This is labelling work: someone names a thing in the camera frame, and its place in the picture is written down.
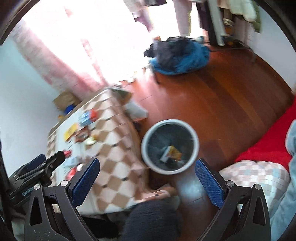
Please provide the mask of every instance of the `wooden floor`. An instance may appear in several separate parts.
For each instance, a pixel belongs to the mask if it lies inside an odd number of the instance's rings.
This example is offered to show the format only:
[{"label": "wooden floor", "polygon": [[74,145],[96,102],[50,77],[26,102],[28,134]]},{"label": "wooden floor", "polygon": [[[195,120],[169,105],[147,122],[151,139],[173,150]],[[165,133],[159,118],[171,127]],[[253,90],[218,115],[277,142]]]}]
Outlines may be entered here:
[{"label": "wooden floor", "polygon": [[[209,64],[194,73],[178,76],[138,74],[125,87],[149,110],[142,121],[141,137],[155,123],[180,119],[197,132],[199,157],[220,170],[253,145],[292,103],[291,90],[279,75],[257,58],[251,63],[246,50],[211,53]],[[194,166],[178,175],[150,172],[150,186],[176,187],[184,223],[180,240],[195,241],[213,218],[212,206],[194,173]]]}]

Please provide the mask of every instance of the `pile of clothes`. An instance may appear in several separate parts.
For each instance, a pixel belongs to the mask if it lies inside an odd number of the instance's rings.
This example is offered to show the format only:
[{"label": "pile of clothes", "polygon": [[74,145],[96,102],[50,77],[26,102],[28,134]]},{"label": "pile of clothes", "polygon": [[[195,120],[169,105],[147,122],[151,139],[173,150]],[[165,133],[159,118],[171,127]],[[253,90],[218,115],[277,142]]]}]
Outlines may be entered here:
[{"label": "pile of clothes", "polygon": [[166,75],[184,74],[207,65],[210,50],[194,39],[169,37],[166,41],[155,41],[144,52],[151,67]]}]

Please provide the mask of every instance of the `brown package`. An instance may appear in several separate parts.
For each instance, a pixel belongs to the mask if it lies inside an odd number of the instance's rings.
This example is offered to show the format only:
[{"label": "brown package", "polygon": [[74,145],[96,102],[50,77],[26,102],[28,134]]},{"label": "brown package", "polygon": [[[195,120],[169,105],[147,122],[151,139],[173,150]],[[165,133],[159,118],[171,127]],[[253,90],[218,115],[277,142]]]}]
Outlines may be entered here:
[{"label": "brown package", "polygon": [[80,102],[81,100],[69,91],[64,91],[54,99],[54,104],[61,111],[64,111],[69,105],[72,104],[77,106]]}]

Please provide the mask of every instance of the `red fabric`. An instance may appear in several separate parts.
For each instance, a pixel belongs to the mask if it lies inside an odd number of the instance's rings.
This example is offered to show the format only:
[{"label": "red fabric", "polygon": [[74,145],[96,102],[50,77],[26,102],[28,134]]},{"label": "red fabric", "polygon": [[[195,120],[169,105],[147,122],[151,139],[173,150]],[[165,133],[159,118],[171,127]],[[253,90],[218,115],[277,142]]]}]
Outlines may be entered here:
[{"label": "red fabric", "polygon": [[296,98],[291,107],[272,125],[267,133],[252,147],[241,153],[235,162],[241,160],[271,161],[281,164],[289,171],[292,156],[285,147],[286,134],[296,119]]}]

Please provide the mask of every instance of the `plaid fabric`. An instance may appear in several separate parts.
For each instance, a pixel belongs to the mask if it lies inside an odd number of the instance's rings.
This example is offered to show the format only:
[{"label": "plaid fabric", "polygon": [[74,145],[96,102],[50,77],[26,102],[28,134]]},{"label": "plaid fabric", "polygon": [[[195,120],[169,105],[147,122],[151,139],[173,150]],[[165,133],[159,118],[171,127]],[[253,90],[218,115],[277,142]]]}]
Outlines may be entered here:
[{"label": "plaid fabric", "polygon": [[[169,197],[170,193],[165,189],[150,192],[145,188],[147,167],[137,158],[129,120],[112,92],[101,92],[78,111],[82,114],[92,108],[97,111],[98,120],[90,124],[89,129],[98,141],[90,147],[84,143],[74,145],[79,145],[84,160],[98,158],[101,169],[85,202],[77,207],[80,214],[118,212],[145,200]],[[63,124],[68,127],[73,123],[64,122],[61,126]],[[57,139],[63,135],[59,128],[48,137],[48,156],[59,150]],[[63,168],[63,171],[57,169],[56,175],[53,173],[53,185],[65,179],[67,173]]]},{"label": "plaid fabric", "polygon": [[232,180],[238,186],[253,187],[256,183],[260,184],[269,212],[290,183],[290,175],[282,165],[266,161],[242,160],[219,173],[225,180]]}]

